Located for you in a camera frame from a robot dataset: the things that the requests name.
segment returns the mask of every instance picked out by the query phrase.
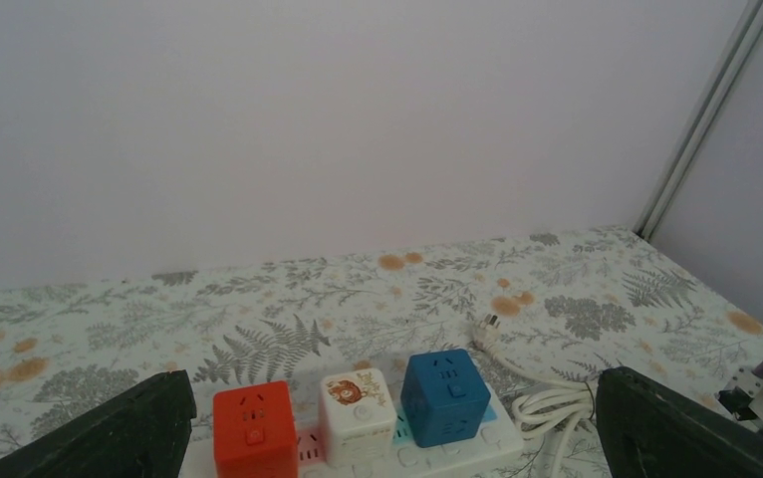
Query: red plug adapter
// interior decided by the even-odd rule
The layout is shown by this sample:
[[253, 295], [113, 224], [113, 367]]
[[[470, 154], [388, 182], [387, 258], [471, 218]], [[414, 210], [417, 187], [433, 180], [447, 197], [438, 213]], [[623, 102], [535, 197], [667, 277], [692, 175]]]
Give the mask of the red plug adapter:
[[296, 478], [297, 430], [288, 383], [214, 395], [214, 463], [219, 478]]

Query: white cube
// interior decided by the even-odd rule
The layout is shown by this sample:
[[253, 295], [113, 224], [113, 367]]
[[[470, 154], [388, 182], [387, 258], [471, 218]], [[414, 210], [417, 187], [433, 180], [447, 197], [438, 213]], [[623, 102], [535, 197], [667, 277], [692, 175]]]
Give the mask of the white cube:
[[320, 383], [320, 431], [330, 466], [387, 456], [396, 429], [396, 410], [376, 368], [339, 373]]

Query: blue cube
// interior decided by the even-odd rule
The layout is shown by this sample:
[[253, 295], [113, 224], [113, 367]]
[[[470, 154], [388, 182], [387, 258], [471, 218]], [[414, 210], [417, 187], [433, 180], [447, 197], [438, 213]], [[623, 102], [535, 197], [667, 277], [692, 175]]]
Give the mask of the blue cube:
[[417, 446], [474, 437], [489, 402], [490, 390], [465, 350], [408, 360], [401, 403]]

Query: leaf pattern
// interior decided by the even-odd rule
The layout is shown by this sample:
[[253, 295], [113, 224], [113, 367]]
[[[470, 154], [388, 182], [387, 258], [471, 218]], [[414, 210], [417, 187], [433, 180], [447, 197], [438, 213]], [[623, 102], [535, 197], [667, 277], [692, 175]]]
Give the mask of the leaf pattern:
[[[426, 351], [466, 349], [509, 405], [531, 383], [469, 335], [499, 302], [499, 347], [540, 374], [583, 380], [626, 364], [711, 406], [730, 367], [763, 358], [756, 320], [620, 226], [8, 291], [0, 456], [178, 368], [197, 400], [192, 440], [211, 437], [220, 390], [285, 379], [295, 411], [313, 413], [322, 376], [375, 366], [396, 394], [408, 357]], [[553, 445], [478, 476], [547, 475]], [[608, 474], [582, 422], [562, 475]]]

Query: cube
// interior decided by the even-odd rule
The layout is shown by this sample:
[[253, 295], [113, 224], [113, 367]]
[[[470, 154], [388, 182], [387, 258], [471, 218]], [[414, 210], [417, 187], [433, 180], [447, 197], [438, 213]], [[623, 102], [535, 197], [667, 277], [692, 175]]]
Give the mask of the cube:
[[475, 436], [490, 390], [463, 349], [411, 356], [402, 384], [402, 409], [422, 448]]
[[387, 456], [396, 428], [396, 410], [376, 368], [325, 377], [320, 383], [320, 430], [330, 466]]
[[214, 395], [214, 463], [219, 478], [299, 474], [288, 383], [274, 381]]

